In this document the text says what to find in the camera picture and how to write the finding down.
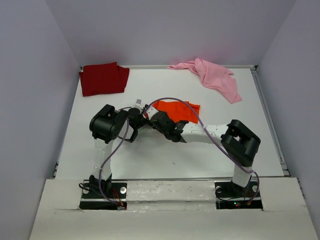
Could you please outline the orange t-shirt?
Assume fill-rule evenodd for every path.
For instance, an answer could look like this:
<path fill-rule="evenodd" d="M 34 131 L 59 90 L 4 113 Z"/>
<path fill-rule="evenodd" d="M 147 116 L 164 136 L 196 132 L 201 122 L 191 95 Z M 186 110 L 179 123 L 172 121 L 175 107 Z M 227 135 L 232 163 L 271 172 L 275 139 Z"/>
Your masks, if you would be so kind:
<path fill-rule="evenodd" d="M 199 122 L 193 111 L 180 101 L 157 101 L 152 105 L 160 112 L 166 112 L 175 123 L 179 121 L 189 121 L 197 124 Z"/>

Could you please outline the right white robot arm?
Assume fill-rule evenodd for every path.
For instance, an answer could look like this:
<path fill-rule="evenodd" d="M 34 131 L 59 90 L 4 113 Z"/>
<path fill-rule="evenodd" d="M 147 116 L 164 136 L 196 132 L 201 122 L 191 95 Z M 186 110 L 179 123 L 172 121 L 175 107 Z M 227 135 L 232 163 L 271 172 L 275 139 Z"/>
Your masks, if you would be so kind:
<path fill-rule="evenodd" d="M 147 110 L 146 115 L 152 127 L 174 143 L 214 144 L 234 163 L 231 192 L 242 196 L 248 191 L 261 140 L 241 121 L 233 119 L 223 125 L 204 125 L 187 120 L 174 122 L 166 112 L 154 108 Z"/>

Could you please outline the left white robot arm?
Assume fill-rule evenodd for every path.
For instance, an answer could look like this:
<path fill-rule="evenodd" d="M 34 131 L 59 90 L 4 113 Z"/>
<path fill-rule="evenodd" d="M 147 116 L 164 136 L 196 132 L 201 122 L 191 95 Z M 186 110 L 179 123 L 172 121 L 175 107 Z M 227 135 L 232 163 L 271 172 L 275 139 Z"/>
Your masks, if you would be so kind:
<path fill-rule="evenodd" d="M 89 130 L 94 139 L 94 166 L 89 177 L 89 189 L 104 198 L 112 189 L 111 156 L 116 139 L 132 143 L 138 129 L 147 124 L 143 117 L 144 107 L 138 101 L 133 107 L 116 110 L 106 104 L 90 121 Z"/>

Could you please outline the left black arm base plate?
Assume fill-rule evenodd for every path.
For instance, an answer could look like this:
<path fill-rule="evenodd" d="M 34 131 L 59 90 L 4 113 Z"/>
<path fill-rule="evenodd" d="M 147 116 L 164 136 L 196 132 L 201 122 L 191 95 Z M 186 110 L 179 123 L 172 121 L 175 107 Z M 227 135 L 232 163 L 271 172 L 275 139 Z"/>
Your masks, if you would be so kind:
<path fill-rule="evenodd" d="M 111 189 L 105 198 L 100 190 L 90 187 L 89 182 L 79 183 L 82 190 L 79 202 L 81 210 L 107 210 L 107 211 L 124 211 L 127 209 L 127 190 L 128 184 L 123 181 L 114 181 Z"/>

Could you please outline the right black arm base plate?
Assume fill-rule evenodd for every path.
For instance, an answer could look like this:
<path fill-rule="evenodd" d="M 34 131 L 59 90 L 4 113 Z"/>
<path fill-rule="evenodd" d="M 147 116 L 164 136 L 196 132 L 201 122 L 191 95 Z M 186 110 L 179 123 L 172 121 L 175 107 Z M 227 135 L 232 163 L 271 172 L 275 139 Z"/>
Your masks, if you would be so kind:
<path fill-rule="evenodd" d="M 232 181 L 218 181 L 215 187 L 215 206 L 217 210 L 263 209 L 261 194 L 256 181 L 250 181 L 246 187 Z"/>

